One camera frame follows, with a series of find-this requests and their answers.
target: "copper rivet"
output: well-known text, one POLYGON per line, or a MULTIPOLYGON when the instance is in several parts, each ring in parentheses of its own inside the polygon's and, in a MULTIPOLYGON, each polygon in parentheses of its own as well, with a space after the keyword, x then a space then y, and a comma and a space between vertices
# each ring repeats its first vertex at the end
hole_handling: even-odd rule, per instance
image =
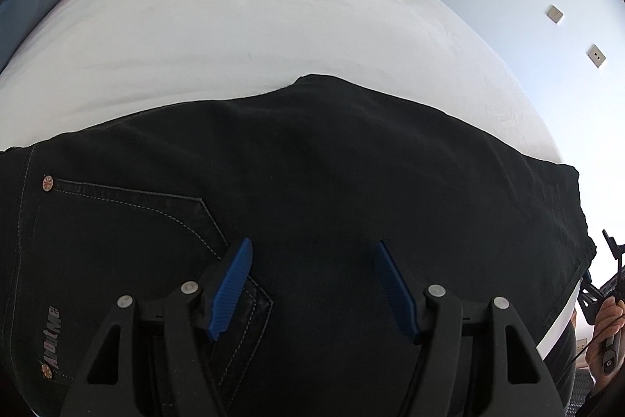
POLYGON ((52 379, 52 369, 50 369, 50 366, 47 364, 41 365, 41 372, 43 373, 44 378, 47 378, 48 380, 52 379))
POLYGON ((54 179, 52 178, 51 175, 46 175, 43 178, 43 190, 49 191, 52 189, 52 186, 54 186, 54 179))

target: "white wall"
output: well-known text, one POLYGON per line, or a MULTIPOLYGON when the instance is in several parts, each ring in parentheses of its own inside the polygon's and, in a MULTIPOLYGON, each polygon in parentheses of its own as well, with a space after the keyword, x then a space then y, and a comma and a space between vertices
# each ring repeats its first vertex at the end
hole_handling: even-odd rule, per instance
POLYGON ((565 162, 579 170, 582 208, 598 246, 591 272, 604 283, 616 264, 601 230, 625 244, 625 2, 442 1, 512 68, 565 162), (560 25, 545 15, 551 4, 565 14, 560 25), (593 43, 607 57, 599 70, 586 56, 593 43))

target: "black jeans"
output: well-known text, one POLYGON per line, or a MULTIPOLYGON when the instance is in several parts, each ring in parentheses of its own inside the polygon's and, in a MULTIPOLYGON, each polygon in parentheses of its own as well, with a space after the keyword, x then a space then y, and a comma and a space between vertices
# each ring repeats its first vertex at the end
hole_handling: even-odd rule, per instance
POLYGON ((537 342, 595 255, 574 168, 332 77, 8 151, 0 193, 1 361, 46 417, 120 295, 163 297, 233 239, 254 263, 211 368, 234 416, 395 414, 418 352, 380 239, 462 299, 507 297, 537 342))
POLYGON ((575 382, 575 363, 571 363, 575 357, 575 329, 569 322, 562 336, 557 340, 554 347, 545 357, 545 364, 549 369, 555 383, 555 388, 562 406, 567 407, 573 394, 575 382))

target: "wall socket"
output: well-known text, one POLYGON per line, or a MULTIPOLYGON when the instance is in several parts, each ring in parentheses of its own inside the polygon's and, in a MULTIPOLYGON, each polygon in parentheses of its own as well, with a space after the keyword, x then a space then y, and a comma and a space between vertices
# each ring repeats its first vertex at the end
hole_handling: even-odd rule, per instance
POLYGON ((562 13, 555 6, 552 6, 551 8, 547 10, 547 16, 550 19, 552 19, 555 23, 560 23, 560 20, 562 20, 564 13, 562 13))
POLYGON ((584 348, 586 348, 587 344, 588 340, 586 338, 577 339, 577 341, 575 342, 575 355, 579 354, 584 348))
POLYGON ((605 62, 605 55, 597 48, 597 45, 591 46, 587 55, 597 67, 600 67, 605 62))

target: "bed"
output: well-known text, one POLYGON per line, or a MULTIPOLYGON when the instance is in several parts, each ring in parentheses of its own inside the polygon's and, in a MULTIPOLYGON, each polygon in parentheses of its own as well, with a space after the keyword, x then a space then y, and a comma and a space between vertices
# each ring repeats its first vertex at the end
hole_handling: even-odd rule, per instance
MULTIPOLYGON (((433 106, 562 162, 514 75, 439 0, 61 0, 0 75, 0 149, 309 73, 433 106)), ((538 345, 543 357, 576 295, 538 345)))

